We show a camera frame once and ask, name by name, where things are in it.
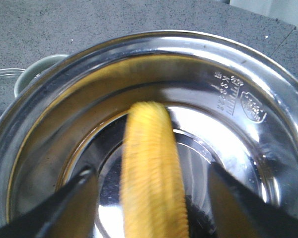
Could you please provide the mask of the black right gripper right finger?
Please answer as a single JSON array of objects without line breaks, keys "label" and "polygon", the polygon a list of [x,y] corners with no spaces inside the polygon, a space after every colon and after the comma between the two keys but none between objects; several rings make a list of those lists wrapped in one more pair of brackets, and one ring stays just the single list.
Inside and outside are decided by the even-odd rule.
[{"label": "black right gripper right finger", "polygon": [[221,165],[211,163],[208,187],[220,238],[298,238],[298,219],[265,203]]}]

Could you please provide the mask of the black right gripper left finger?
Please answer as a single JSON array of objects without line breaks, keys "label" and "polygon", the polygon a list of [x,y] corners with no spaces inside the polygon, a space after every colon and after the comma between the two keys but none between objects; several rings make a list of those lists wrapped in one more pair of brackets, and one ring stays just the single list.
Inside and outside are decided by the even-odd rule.
[{"label": "black right gripper left finger", "polygon": [[97,171],[84,167],[31,211],[0,228],[0,238],[90,238],[97,202]]}]

